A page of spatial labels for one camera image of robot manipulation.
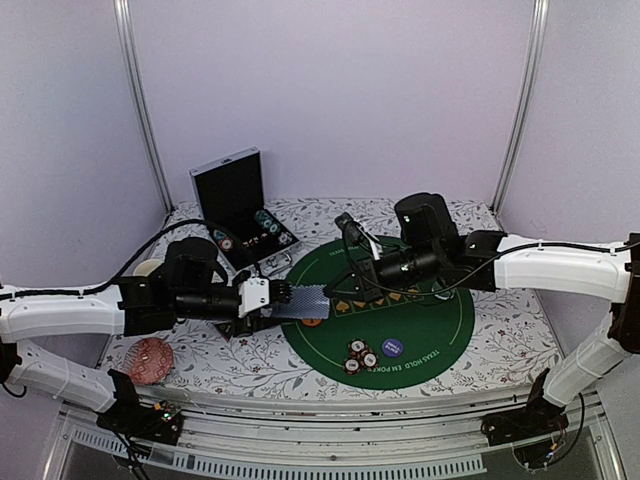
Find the green felt mat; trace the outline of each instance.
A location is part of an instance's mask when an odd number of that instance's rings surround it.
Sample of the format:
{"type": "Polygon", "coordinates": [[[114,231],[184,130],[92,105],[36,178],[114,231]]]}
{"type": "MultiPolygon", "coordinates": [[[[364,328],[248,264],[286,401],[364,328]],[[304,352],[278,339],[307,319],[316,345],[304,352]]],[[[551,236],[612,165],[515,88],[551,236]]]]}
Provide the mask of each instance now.
{"type": "MultiPolygon", "coordinates": [[[[401,245],[398,239],[382,238],[386,243],[401,245]]],[[[360,249],[351,251],[355,259],[366,256],[360,249]]],[[[336,240],[302,258],[287,280],[293,285],[324,285],[346,266],[342,242],[336,240]]],[[[431,286],[432,282],[426,282],[416,287],[430,292],[431,286]]],[[[298,355],[327,377],[354,387],[391,390],[424,383],[453,365],[467,348],[473,325],[471,294],[458,289],[444,302],[435,297],[410,299],[397,294],[369,304],[332,299],[330,317],[319,326],[296,322],[284,325],[283,331],[298,355]],[[349,356],[349,342],[357,338],[378,354],[380,365],[373,371],[363,369],[348,375],[342,365],[349,356]],[[401,356],[384,355],[382,344],[389,338],[402,342],[401,356]]]]}

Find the floral tablecloth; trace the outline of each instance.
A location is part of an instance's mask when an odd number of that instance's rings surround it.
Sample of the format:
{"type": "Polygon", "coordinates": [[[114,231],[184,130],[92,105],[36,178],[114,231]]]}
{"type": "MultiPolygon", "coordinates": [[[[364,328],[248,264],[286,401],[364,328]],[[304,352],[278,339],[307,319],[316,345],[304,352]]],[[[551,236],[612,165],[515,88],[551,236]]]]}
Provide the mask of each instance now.
{"type": "MultiPolygon", "coordinates": [[[[294,262],[338,237],[333,219],[344,211],[374,233],[399,235],[390,199],[279,199],[266,207],[303,243],[294,262]]],[[[449,202],[462,234],[498,226],[486,205],[449,202]]],[[[199,218],[195,203],[182,203],[169,224],[199,218]]],[[[151,257],[164,258],[171,241],[186,236],[209,238],[201,226],[166,235],[151,257]]],[[[472,292],[476,321],[469,346],[445,373],[422,385],[377,391],[354,388],[316,372],[289,346],[277,327],[252,337],[226,342],[210,322],[190,320],[155,335],[173,347],[175,365],[162,386],[211,395],[246,395],[272,399],[342,400],[451,395],[531,383],[559,359],[558,346],[543,311],[530,290],[472,292]]],[[[113,337],[101,368],[121,369],[129,347],[140,337],[113,337]]]]}

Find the metal frame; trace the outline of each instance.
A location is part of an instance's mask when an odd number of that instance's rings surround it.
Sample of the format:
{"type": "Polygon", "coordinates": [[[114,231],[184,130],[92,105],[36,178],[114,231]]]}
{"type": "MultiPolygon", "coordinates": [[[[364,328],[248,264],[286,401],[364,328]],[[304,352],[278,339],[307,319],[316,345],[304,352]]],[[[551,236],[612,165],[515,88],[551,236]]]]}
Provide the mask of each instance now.
{"type": "MultiPolygon", "coordinates": [[[[255,405],[247,409],[234,402],[215,405],[216,399],[210,397],[209,405],[184,405],[185,425],[177,447],[155,444],[145,460],[150,465],[230,480],[462,477],[484,469],[485,453],[548,438],[489,447],[480,433],[483,415],[521,406],[526,400],[524,392],[525,387],[464,395],[463,399],[327,402],[329,408],[321,413],[321,402],[305,410],[300,409],[301,402],[285,402],[293,408],[282,411],[282,403],[270,404],[268,400],[258,401],[260,409],[255,405]],[[372,410],[374,405],[382,408],[372,410]]],[[[623,480],[624,471],[597,393],[587,393],[585,402],[583,435],[590,435],[602,478],[623,480]]],[[[580,413],[578,401],[568,406],[570,430],[577,428],[580,413]]],[[[46,480],[60,478],[72,442],[125,455],[115,436],[95,426],[95,415],[90,411],[65,405],[57,428],[58,442],[51,455],[55,461],[49,464],[46,480]]]]}
{"type": "Polygon", "coordinates": [[[518,108],[511,128],[507,152],[505,154],[504,162],[502,163],[498,184],[490,207],[496,215],[500,215],[502,208],[504,207],[504,202],[509,190],[509,184],[513,177],[518,151],[520,150],[520,143],[524,133],[529,104],[531,102],[533,87],[538,73],[538,64],[540,62],[540,57],[542,56],[542,45],[544,42],[545,27],[547,25],[548,10],[549,0],[535,0],[533,20],[531,23],[531,34],[529,36],[529,49],[527,52],[527,62],[525,64],[522,89],[520,90],[520,99],[518,100],[518,108]]]}
{"type": "Polygon", "coordinates": [[[140,66],[138,64],[138,56],[133,36],[133,26],[131,23],[131,13],[129,11],[129,0],[114,0],[116,23],[118,25],[118,34],[120,36],[120,46],[122,47],[122,55],[124,57],[131,94],[133,95],[134,105],[138,113],[138,122],[144,141],[149,166],[153,175],[160,201],[166,213],[174,210],[169,184],[164,173],[164,168],[158,153],[153,128],[151,126],[151,116],[147,107],[147,101],[144,96],[142,87],[142,78],[140,76],[140,66]]]}

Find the open case lid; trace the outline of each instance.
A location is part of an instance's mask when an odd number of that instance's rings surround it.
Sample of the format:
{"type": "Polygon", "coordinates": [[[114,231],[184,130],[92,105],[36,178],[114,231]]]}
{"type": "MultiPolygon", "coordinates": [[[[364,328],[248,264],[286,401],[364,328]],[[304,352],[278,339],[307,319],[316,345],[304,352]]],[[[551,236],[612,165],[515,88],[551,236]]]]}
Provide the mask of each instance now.
{"type": "Polygon", "coordinates": [[[189,172],[206,220],[225,222],[264,206],[260,150],[251,147],[189,172]]]}

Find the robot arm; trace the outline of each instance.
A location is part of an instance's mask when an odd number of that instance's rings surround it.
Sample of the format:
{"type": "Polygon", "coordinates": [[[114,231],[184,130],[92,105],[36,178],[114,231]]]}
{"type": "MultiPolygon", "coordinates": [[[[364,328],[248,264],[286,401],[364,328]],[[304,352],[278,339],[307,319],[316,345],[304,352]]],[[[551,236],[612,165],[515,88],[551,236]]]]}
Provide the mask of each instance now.
{"type": "Polygon", "coordinates": [[[1,286],[0,383],[34,387],[88,407],[101,415],[101,426],[125,435],[175,444],[180,416],[141,406],[127,375],[83,367],[28,339],[72,333],[143,335],[171,329],[179,318],[229,323],[231,335],[247,335],[282,321],[261,313],[289,302],[288,283],[242,272],[227,285],[216,258],[213,244],[188,238],[172,243],[164,263],[148,277],[119,277],[99,288],[62,291],[1,286]],[[223,282],[212,283],[214,272],[223,282]]]}
{"type": "MultiPolygon", "coordinates": [[[[325,288],[327,296],[371,301],[429,279],[445,288],[538,288],[580,293],[612,302],[611,314],[562,362],[534,382],[522,409],[488,415],[491,444],[557,431],[568,424],[564,408],[583,389],[632,354],[640,353],[640,235],[606,245],[544,242],[497,231],[460,236],[440,195],[416,194],[395,206],[407,248],[355,262],[325,288]],[[356,286],[344,292],[345,279],[356,286]]],[[[347,240],[364,241],[359,224],[336,220],[347,240]]]]}

